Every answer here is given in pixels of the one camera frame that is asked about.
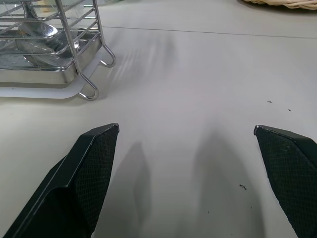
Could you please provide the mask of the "steel drip tray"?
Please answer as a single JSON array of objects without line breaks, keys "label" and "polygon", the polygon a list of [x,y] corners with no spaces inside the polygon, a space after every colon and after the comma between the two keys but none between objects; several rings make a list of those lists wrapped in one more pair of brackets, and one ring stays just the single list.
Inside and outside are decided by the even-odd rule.
[{"label": "steel drip tray", "polygon": [[[96,32],[85,34],[78,53],[82,70],[95,58],[101,48],[101,37]],[[65,88],[77,76],[75,64],[60,70],[54,67],[38,68],[22,55],[0,55],[0,87]]]}]

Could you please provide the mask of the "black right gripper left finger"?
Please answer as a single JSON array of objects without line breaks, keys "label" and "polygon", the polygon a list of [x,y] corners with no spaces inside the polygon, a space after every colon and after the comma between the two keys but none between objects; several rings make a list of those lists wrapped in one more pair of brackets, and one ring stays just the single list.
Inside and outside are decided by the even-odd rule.
[{"label": "black right gripper left finger", "polygon": [[91,238],[107,194],[119,125],[80,135],[42,180],[3,238]]}]

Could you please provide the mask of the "steel spoon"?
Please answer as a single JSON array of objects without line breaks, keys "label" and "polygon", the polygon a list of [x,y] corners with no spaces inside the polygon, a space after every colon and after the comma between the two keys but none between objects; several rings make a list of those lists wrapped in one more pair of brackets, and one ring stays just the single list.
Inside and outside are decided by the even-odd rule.
[{"label": "steel spoon", "polygon": [[67,53],[56,53],[68,46],[64,32],[40,21],[22,22],[18,26],[17,34],[22,39],[17,39],[19,50],[27,52],[24,57],[35,66],[64,67],[67,64]]}]

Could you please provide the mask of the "wicker basket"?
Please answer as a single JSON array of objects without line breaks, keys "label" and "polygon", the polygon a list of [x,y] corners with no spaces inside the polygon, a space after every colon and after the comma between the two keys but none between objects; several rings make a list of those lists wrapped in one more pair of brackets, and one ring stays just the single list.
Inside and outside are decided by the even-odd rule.
[{"label": "wicker basket", "polygon": [[289,9],[317,10],[317,0],[242,0],[254,4],[267,4],[271,6],[284,6]]}]

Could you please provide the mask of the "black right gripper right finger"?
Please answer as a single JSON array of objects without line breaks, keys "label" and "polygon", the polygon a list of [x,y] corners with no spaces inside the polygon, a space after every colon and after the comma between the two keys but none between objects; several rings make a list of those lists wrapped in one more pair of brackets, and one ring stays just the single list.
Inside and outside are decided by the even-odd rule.
[{"label": "black right gripper right finger", "polygon": [[298,238],[317,238],[317,143],[291,131],[256,125],[271,189]]}]

